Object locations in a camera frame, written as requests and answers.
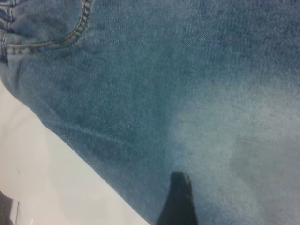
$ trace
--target blue denim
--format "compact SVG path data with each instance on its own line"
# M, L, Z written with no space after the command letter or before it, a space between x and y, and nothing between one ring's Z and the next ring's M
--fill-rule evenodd
M150 224L300 221L300 1L0 0L0 77Z

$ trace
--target dark object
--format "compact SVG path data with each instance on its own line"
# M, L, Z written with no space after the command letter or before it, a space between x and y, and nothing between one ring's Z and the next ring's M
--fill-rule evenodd
M0 192L0 225L9 225L9 216L13 200Z
M171 174L169 195L156 225L198 225L192 186L186 174Z

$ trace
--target white floor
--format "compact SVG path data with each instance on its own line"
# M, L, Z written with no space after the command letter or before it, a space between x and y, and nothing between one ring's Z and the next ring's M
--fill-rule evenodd
M17 225L147 224L1 82L0 191Z

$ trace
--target jeans pocket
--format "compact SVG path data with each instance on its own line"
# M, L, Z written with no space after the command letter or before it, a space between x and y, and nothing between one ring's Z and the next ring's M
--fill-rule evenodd
M78 40L91 0L0 0L0 58L35 54Z

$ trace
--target stitching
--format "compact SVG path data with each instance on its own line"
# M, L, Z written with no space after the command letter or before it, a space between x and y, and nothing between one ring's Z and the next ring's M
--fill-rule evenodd
M77 35L77 37L75 37L75 41L78 40L78 38L82 35L83 31L85 30L87 24L88 24L88 20L90 17L90 5L91 5L92 0L83 0L82 3L82 11L81 11L81 16L80 16L80 20L75 28L75 30L70 33L68 36L64 37L63 39L59 40L59 41L49 41L46 43L42 43L42 44L33 44L33 45L7 45L7 49L9 50L13 50L12 52L9 52L8 54L16 54L14 52L14 50L19 50L17 51L18 54L22 54L22 52L20 50L25 50L25 49L39 49L42 47L49 47L52 45L61 45L61 44L67 44L67 42L72 39L73 37Z

